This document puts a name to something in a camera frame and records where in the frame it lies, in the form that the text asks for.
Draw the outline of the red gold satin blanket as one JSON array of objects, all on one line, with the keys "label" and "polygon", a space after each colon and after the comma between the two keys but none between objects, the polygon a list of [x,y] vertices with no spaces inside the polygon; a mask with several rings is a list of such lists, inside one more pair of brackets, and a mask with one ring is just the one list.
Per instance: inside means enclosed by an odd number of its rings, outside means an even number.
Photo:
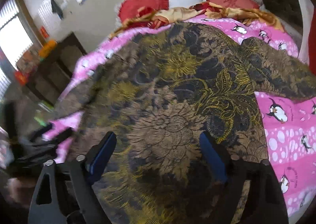
[{"label": "red gold satin blanket", "polygon": [[253,21],[258,20],[284,32],[283,25],[274,14],[260,9],[244,9],[222,7],[212,2],[202,2],[191,8],[174,7],[168,10],[154,10],[151,7],[141,7],[135,18],[127,18],[121,27],[109,35],[109,39],[132,28],[147,27],[158,29],[174,22],[182,22],[196,16],[204,15],[209,19],[230,18],[243,25],[249,26]]}]

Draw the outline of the orange box on cabinet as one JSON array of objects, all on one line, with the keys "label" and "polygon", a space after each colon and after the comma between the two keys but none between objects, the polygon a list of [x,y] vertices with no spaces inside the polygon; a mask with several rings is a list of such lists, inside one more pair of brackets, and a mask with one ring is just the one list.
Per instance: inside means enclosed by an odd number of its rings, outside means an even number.
[{"label": "orange box on cabinet", "polygon": [[58,42],[55,40],[49,40],[40,50],[39,57],[46,58],[58,45]]}]

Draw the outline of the red cloth on chair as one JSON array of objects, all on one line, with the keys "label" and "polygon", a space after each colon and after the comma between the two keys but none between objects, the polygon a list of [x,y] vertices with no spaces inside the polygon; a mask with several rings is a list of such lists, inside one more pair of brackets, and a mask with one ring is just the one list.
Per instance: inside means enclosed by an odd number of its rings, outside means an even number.
[{"label": "red cloth on chair", "polygon": [[316,9],[314,8],[308,36],[309,68],[316,75]]}]

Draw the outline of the red ruffled cushion left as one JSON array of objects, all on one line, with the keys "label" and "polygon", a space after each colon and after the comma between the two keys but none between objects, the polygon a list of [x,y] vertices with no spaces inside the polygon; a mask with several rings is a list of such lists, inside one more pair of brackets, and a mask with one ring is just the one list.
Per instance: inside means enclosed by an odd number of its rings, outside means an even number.
[{"label": "red ruffled cushion left", "polygon": [[168,10],[169,0],[125,0],[118,11],[121,22],[158,10]]}]

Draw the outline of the dark cloth hanging on wall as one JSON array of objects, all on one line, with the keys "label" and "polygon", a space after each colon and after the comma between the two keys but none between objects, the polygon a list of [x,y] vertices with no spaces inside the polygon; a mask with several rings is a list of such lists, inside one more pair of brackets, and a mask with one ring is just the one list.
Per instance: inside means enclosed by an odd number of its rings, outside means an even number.
[{"label": "dark cloth hanging on wall", "polygon": [[51,0],[52,13],[57,14],[60,20],[64,19],[63,11],[55,0]]}]

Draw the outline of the white plastic chair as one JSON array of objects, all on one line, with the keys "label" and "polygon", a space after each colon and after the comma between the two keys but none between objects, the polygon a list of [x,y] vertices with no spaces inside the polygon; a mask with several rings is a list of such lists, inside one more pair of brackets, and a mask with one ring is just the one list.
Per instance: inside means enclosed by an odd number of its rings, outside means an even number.
[{"label": "white plastic chair", "polygon": [[308,38],[311,30],[312,18],[314,13],[314,5],[311,0],[298,0],[303,21],[303,37],[300,46],[298,59],[309,65],[309,45]]}]

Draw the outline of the brown floral patterned garment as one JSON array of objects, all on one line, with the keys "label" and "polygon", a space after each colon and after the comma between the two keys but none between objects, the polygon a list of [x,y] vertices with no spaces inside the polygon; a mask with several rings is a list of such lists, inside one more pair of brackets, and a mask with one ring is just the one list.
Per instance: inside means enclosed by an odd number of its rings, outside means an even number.
[{"label": "brown floral patterned garment", "polygon": [[305,100],[315,76],[259,38],[235,42],[213,26],[179,22],[137,34],[55,105],[83,113],[70,157],[117,136],[97,189],[113,223],[211,223],[224,185],[202,158],[208,131],[241,159],[268,157],[257,91]]}]

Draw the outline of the dark wooden cabinet left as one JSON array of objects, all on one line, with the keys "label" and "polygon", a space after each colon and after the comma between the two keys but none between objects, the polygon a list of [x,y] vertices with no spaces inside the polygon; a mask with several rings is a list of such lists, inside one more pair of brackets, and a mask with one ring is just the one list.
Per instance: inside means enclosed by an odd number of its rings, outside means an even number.
[{"label": "dark wooden cabinet left", "polygon": [[31,73],[26,87],[39,100],[54,105],[70,83],[75,65],[87,52],[74,32],[70,32]]}]

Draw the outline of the dark wooden headboard table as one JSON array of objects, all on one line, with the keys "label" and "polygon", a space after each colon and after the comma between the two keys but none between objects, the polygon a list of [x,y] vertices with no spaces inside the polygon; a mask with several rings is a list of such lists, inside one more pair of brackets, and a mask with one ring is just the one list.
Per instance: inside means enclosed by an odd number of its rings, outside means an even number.
[{"label": "dark wooden headboard table", "polygon": [[303,34],[303,19],[298,0],[263,0],[267,10]]}]

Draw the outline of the pink penguin bed blanket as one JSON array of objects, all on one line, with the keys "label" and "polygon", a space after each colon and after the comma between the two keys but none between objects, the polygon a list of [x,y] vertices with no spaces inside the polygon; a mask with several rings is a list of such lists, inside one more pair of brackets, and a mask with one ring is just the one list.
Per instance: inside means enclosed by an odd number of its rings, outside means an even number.
[{"label": "pink penguin bed blanket", "polygon": [[[256,37],[274,49],[286,50],[289,56],[298,55],[298,48],[290,35],[259,21],[254,21],[249,27],[233,19],[214,20],[203,16],[188,21],[219,28],[238,44]],[[91,76],[99,64],[105,63],[133,36],[139,33],[157,34],[170,27],[133,28],[112,40],[104,40],[96,50],[77,61],[70,84],[60,99]],[[306,207],[315,196],[315,98],[295,103],[289,96],[272,96],[262,89],[256,89],[255,96],[263,119],[269,160],[282,183],[287,212],[291,216]]]}]

